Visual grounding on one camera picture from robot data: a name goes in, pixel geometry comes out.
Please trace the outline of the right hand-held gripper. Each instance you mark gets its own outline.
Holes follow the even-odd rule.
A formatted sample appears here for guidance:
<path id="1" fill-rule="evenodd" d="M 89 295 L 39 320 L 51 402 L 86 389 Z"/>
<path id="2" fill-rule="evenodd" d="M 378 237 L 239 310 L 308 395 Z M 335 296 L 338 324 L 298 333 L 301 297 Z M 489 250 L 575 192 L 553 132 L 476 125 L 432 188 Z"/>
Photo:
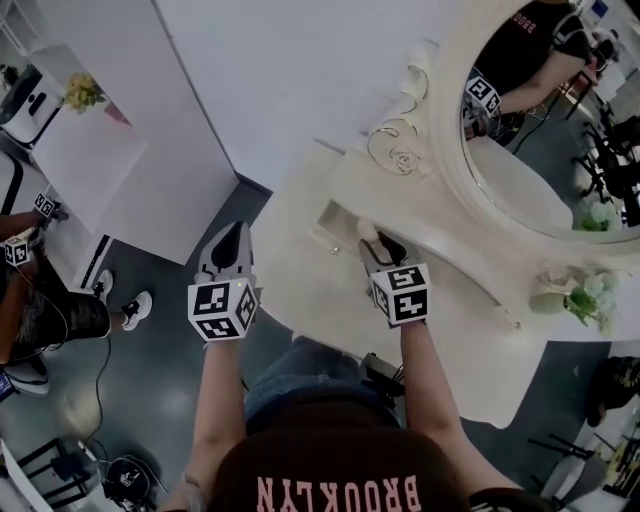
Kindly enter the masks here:
<path id="1" fill-rule="evenodd" d="M 373 300 L 391 328 L 414 321 L 425 321 L 429 315 L 430 275 L 425 263 L 413 265 L 415 257 L 396 239 L 378 231 L 382 255 L 360 239 L 358 249 L 366 273 L 370 276 Z M 386 267 L 397 268 L 386 270 Z"/>

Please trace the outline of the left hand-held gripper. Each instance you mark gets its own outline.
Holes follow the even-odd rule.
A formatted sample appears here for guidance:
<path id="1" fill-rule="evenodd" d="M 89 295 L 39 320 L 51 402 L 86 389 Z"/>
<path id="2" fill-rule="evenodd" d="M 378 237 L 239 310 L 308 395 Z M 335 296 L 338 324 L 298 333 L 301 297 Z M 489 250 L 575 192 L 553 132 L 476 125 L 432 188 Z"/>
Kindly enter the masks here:
<path id="1" fill-rule="evenodd" d="M 247 336 L 259 307 L 253 262 L 245 222 L 227 225 L 201 251 L 200 272 L 188 287 L 187 318 L 206 345 Z"/>

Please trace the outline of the small cream drawer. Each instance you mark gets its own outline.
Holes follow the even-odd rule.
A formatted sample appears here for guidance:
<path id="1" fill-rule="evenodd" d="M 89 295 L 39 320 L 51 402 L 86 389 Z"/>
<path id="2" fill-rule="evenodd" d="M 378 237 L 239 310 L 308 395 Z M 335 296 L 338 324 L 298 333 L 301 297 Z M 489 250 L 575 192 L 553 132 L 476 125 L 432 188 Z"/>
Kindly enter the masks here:
<path id="1" fill-rule="evenodd" d="M 361 239 L 357 229 L 359 220 L 359 217 L 336 202 L 330 201 L 319 214 L 311 232 L 331 254 L 349 254 L 354 258 L 359 258 L 359 241 Z"/>

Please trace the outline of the cream ornate dressing table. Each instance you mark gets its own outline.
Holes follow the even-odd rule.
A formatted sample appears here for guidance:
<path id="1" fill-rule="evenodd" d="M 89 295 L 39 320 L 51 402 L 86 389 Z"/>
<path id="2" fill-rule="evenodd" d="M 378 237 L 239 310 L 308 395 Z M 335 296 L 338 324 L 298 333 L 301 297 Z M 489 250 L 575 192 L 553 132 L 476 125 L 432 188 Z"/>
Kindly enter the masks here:
<path id="1" fill-rule="evenodd" d="M 548 342 L 600 340 L 569 315 L 529 309 L 536 262 L 473 220 L 438 173 L 394 176 L 293 134 L 235 164 L 272 192 L 251 228 L 255 273 L 264 311 L 292 331 L 398 365 L 399 334 L 368 297 L 361 258 L 331 254 L 311 230 L 334 201 L 416 247 L 431 277 L 428 325 L 466 419 L 507 427 Z"/>

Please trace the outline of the person's left forearm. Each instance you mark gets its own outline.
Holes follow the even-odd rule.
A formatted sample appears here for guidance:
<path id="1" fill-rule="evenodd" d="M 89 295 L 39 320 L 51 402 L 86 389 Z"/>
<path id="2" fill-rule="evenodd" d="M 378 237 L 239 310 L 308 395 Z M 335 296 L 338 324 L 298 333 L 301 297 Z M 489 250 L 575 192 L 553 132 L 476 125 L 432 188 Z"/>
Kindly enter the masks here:
<path id="1" fill-rule="evenodd" d="M 210 503 L 219 467 L 246 438 L 244 387 L 238 341 L 213 343 L 205 351 L 193 444 L 185 475 Z"/>

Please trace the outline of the person's right forearm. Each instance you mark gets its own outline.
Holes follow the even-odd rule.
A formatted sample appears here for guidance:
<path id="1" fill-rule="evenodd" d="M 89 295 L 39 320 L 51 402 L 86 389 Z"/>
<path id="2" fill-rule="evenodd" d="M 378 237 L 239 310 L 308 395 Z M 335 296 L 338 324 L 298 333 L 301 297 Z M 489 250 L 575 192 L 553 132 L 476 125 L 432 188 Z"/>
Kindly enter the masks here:
<path id="1" fill-rule="evenodd" d="M 442 449 L 467 494 L 511 487 L 513 482 L 489 463 L 464 432 L 428 326 L 421 321 L 404 324 L 400 337 L 408 427 Z"/>

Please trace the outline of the black waist pack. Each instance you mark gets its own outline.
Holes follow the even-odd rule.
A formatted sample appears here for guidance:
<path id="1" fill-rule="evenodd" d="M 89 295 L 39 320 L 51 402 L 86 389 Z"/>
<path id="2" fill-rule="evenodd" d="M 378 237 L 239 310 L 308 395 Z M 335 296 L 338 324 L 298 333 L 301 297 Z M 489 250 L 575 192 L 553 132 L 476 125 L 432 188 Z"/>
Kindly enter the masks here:
<path id="1" fill-rule="evenodd" d="M 364 383 L 385 399 L 393 401 L 405 395 L 403 364 L 394 367 L 375 353 L 368 353 L 362 360 L 362 367 L 366 374 Z"/>

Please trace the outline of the white cabinet with black strip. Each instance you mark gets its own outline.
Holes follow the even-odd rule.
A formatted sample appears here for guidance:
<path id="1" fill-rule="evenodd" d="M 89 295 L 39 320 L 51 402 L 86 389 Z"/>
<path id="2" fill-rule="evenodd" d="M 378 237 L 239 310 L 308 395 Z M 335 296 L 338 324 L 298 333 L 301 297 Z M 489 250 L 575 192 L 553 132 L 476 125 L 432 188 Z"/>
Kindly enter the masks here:
<path id="1" fill-rule="evenodd" d="M 112 242 L 111 236 L 96 233 L 81 244 L 74 266 L 73 284 L 76 287 L 88 289 L 94 283 Z"/>

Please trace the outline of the white desk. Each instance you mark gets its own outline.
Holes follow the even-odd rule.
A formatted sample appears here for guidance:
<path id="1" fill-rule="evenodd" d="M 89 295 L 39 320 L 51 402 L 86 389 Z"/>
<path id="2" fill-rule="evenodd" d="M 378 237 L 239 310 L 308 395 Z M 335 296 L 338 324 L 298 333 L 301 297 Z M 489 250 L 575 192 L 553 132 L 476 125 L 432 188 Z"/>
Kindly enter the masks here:
<path id="1" fill-rule="evenodd" d="M 28 59 L 63 98 L 62 106 L 34 143 L 31 155 L 61 200 L 89 231 L 95 231 L 147 142 L 132 125 L 112 120 L 104 108 L 110 95 L 66 44 L 32 52 Z M 107 102 L 83 114 L 64 104 L 70 77 L 91 75 Z"/>

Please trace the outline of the pale green vase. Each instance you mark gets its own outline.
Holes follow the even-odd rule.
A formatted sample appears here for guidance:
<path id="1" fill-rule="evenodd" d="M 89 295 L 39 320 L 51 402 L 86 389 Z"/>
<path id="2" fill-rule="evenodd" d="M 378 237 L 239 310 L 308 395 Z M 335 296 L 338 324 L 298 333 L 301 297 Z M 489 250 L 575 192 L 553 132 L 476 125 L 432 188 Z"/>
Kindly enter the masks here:
<path id="1" fill-rule="evenodd" d="M 536 314 L 556 315 L 566 310 L 566 298 L 561 292 L 539 293 L 530 297 L 529 307 Z"/>

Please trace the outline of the oval cream framed mirror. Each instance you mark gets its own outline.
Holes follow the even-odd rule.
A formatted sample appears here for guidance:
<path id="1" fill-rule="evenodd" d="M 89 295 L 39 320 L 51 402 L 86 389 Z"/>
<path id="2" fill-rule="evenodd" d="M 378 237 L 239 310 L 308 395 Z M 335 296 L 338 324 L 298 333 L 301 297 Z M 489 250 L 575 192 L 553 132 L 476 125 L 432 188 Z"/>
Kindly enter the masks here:
<path id="1" fill-rule="evenodd" d="M 640 226 L 598 234 L 535 222 L 486 183 L 467 143 L 454 140 L 454 132 L 462 130 L 461 108 L 470 86 L 466 79 L 471 65 L 493 31 L 526 3 L 527 0 L 465 0 L 461 19 L 442 43 L 425 42 L 427 98 L 409 113 L 408 124 L 418 138 L 425 138 L 417 142 L 433 159 L 427 168 L 439 172 L 470 212 L 514 238 L 540 244 L 585 244 L 603 253 L 640 251 Z"/>

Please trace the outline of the person's brown t-shirt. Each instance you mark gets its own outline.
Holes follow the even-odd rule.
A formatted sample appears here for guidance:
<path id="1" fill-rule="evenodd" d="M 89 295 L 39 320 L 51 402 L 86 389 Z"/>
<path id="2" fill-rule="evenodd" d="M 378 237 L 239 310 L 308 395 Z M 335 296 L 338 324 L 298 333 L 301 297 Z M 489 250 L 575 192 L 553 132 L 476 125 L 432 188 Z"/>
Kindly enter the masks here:
<path id="1" fill-rule="evenodd" d="M 464 433 L 390 425 L 344 397 L 275 412 L 210 470 L 189 469 L 162 512 L 556 512 Z"/>

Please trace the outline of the white artificial flowers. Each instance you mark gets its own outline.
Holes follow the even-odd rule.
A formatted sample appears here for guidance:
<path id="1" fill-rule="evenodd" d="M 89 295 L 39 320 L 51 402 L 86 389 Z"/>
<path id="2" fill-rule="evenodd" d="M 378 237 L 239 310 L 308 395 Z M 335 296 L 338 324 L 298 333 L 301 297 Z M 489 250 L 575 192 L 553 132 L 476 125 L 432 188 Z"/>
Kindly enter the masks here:
<path id="1" fill-rule="evenodd" d="M 603 336 L 611 334 L 617 314 L 618 277 L 610 271 L 587 274 L 565 297 L 565 309 L 584 326 L 593 324 Z"/>

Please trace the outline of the yellow flower plant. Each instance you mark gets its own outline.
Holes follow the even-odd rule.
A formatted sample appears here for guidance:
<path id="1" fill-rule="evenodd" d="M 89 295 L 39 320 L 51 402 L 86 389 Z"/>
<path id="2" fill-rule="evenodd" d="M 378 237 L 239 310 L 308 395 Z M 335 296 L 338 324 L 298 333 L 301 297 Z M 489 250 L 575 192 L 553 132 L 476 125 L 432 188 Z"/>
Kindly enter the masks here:
<path id="1" fill-rule="evenodd" d="M 83 114 L 88 108 L 107 102 L 107 96 L 88 73 L 74 73 L 68 82 L 64 104 L 71 111 Z"/>

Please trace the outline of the white robot with black top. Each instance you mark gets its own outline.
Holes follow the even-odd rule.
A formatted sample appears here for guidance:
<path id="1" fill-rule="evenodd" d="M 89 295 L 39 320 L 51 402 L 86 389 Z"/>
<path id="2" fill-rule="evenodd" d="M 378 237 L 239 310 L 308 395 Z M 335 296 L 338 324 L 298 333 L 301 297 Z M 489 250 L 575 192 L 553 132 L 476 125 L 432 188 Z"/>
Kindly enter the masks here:
<path id="1" fill-rule="evenodd" d="M 34 144 L 61 108 L 52 82 L 28 65 L 0 103 L 0 129 L 23 146 Z"/>
<path id="2" fill-rule="evenodd" d="M 13 209 L 24 177 L 24 170 L 13 156 L 0 151 L 0 215 Z"/>

